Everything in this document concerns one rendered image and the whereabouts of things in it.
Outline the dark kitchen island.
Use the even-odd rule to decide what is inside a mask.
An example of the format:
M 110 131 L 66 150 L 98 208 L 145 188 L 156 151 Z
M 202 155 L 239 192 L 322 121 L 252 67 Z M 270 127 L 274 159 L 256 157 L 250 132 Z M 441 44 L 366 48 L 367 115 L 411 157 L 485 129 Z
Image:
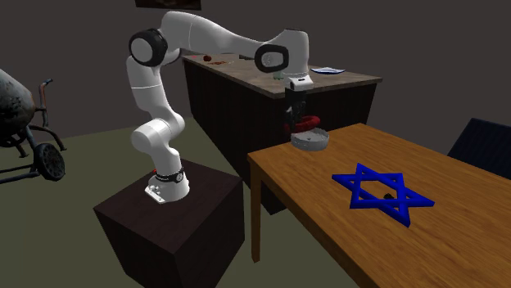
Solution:
M 260 72 L 237 54 L 184 56 L 183 67 L 193 118 L 245 184 L 251 182 L 247 155 L 288 142 L 284 130 L 283 81 Z M 305 114 L 319 117 L 326 131 L 367 122 L 382 78 L 366 74 L 311 73 Z

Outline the wooden table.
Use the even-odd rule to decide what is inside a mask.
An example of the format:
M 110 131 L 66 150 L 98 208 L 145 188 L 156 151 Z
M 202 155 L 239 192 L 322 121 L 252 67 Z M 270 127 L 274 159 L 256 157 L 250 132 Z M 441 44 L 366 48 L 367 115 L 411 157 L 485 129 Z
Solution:
M 511 288 L 511 180 L 365 124 L 329 136 L 322 151 L 285 143 L 247 156 L 254 261 L 268 187 L 360 288 Z M 412 209 L 409 227 L 351 209 L 332 176 L 357 164 L 403 173 L 434 206 Z

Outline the blue star-shaped frame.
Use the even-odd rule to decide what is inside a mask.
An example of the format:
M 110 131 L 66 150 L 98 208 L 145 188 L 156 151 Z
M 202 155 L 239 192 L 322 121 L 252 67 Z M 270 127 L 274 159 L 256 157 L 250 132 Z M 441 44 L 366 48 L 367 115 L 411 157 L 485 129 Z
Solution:
M 409 189 L 403 173 L 379 173 L 361 163 L 355 173 L 333 174 L 332 180 L 351 192 L 351 209 L 379 209 L 405 227 L 411 224 L 409 208 L 433 207 L 435 202 Z M 394 198 L 377 198 L 362 188 L 362 182 L 380 182 L 396 192 Z

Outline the rusty cement mixer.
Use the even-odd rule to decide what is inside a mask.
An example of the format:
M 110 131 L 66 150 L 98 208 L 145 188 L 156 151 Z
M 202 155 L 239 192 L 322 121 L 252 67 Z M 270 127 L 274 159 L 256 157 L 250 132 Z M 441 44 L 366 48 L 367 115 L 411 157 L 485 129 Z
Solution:
M 14 147 L 21 158 L 28 156 L 21 146 L 28 142 L 34 153 L 33 163 L 12 169 L 2 169 L 0 174 L 28 169 L 27 173 L 2 178 L 0 184 L 26 178 L 43 177 L 58 182 L 66 174 L 61 153 L 66 149 L 59 136 L 49 128 L 45 87 L 52 82 L 44 80 L 38 87 L 39 103 L 29 89 L 0 69 L 0 147 Z

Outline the dark blue chair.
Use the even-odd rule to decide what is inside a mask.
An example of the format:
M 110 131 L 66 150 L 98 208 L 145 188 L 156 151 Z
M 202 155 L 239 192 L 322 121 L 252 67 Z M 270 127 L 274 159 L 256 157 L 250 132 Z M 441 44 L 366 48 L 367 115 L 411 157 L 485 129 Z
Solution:
M 511 180 L 511 126 L 471 118 L 447 155 Z

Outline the grey round dish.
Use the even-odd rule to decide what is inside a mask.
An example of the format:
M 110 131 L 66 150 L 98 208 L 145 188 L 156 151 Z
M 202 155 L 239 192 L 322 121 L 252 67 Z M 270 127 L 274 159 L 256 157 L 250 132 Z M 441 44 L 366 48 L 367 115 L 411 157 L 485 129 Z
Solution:
M 291 144 L 303 151 L 321 151 L 328 145 L 329 134 L 321 128 L 291 134 Z

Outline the dark robot stand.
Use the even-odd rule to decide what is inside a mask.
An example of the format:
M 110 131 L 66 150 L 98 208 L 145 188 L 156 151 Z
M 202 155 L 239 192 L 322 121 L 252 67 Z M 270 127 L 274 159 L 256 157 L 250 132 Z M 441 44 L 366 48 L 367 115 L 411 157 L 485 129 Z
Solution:
M 190 192 L 159 204 L 149 174 L 94 207 L 124 272 L 144 288 L 215 288 L 245 240 L 242 179 L 183 163 Z

